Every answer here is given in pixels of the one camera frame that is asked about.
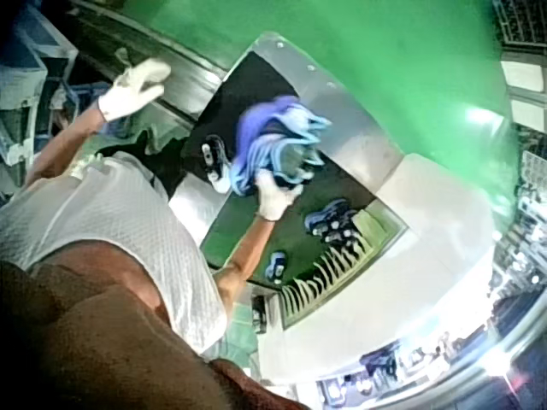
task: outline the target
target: worker's left hand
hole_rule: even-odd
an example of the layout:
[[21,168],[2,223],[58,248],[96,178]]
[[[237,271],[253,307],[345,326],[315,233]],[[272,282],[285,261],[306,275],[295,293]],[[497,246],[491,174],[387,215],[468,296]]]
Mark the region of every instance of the worker's left hand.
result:
[[171,73],[171,67],[160,60],[149,58],[136,67],[128,68],[118,77],[112,88],[98,99],[98,107],[106,121],[116,120],[139,111],[163,95],[160,84]]
[[297,185],[292,190],[279,188],[274,180],[274,175],[261,169],[256,175],[256,186],[260,193],[260,207],[258,214],[265,220],[279,220],[289,205],[302,194],[303,187]]

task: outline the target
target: worker's right hand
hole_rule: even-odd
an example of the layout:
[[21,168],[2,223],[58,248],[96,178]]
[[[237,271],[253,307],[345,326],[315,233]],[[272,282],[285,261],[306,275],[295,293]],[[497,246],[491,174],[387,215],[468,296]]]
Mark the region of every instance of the worker's right hand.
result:
[[260,207],[258,214],[265,220],[276,221],[281,219],[283,213],[294,200],[302,194],[303,187],[297,185],[292,190],[279,188],[275,183],[274,175],[261,169],[256,175],[256,186],[260,194]]
[[116,120],[139,111],[163,95],[160,84],[171,73],[171,67],[149,58],[136,67],[128,68],[118,77],[110,90],[98,98],[98,107],[106,121]]

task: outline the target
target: white mesh shirt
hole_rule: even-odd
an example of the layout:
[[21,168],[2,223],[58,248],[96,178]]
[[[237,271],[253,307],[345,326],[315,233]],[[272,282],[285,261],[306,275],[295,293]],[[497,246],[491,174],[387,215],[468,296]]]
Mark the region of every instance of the white mesh shirt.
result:
[[0,209],[0,259],[26,270],[70,243],[112,243],[144,267],[174,331],[201,354],[224,334],[226,312],[202,253],[151,177],[121,153],[94,161],[81,180],[39,180]]

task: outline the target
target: light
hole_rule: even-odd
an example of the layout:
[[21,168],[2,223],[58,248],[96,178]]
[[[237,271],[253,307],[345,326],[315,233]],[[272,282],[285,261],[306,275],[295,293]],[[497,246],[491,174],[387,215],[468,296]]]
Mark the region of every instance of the light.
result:
[[432,361],[426,368],[426,375],[430,381],[437,379],[441,374],[450,369],[450,364],[443,357]]
[[502,233],[500,231],[494,231],[492,233],[492,239],[494,240],[494,242],[498,242],[501,238],[502,238]]
[[369,392],[370,390],[373,389],[373,382],[371,382],[368,378],[365,378],[363,380],[357,380],[356,387],[360,393]]
[[510,356],[499,348],[492,348],[481,359],[480,364],[489,376],[505,376],[511,368]]
[[330,384],[328,386],[327,391],[328,391],[328,395],[335,400],[340,398],[340,396],[342,395],[342,393],[340,392],[340,389],[338,388],[336,384]]
[[492,113],[488,109],[483,108],[471,108],[466,112],[466,117],[468,121],[474,122],[476,124],[488,124],[493,122],[499,117],[498,114]]

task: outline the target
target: white surface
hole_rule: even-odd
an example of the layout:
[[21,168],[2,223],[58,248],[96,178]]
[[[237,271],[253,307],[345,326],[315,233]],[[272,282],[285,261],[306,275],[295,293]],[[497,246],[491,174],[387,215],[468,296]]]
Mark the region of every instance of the white surface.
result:
[[508,85],[530,91],[545,89],[541,66],[517,61],[502,61],[502,69]]
[[210,184],[189,173],[174,192],[169,207],[201,245],[230,194],[219,194]]
[[323,403],[319,398],[319,390],[315,382],[296,384],[297,400],[312,410],[322,410]]
[[545,132],[545,107],[523,102],[511,100],[511,110],[513,111],[513,121],[537,130]]
[[486,255],[494,226],[482,192],[407,155],[378,196],[409,230],[352,284],[286,331],[273,298],[268,332],[258,337],[263,377],[305,382],[357,363],[418,326],[466,275],[491,272]]

